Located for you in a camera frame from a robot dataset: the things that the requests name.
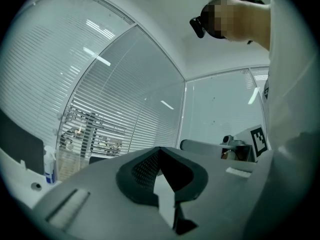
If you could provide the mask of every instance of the bottle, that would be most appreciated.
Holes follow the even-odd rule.
[[[55,177],[56,150],[51,146],[45,146],[44,150],[45,150],[45,154],[43,157],[43,161],[44,161],[45,179],[48,184],[54,184],[56,182],[56,177]]]

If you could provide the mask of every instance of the glass wall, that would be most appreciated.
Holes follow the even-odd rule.
[[[266,78],[259,77],[258,72],[255,76],[261,79],[259,85],[264,86]],[[220,144],[224,136],[236,135],[259,124],[265,130],[257,89],[248,69],[188,81],[179,141]]]
[[[55,144],[57,114],[78,76],[131,24],[98,0],[34,3],[17,15],[1,45],[0,109],[45,145]]]
[[[138,26],[120,36],[91,64],[67,104],[57,142],[59,179],[91,156],[175,147],[184,87],[176,67]]]

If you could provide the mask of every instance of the person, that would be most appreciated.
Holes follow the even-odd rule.
[[[319,49],[290,0],[270,0],[269,4],[262,0],[211,0],[193,19],[213,38],[256,42],[269,51],[262,103],[271,148],[319,128],[317,99],[313,99],[314,111],[303,109],[312,104],[306,101],[310,94],[303,90],[309,84],[318,89]]]

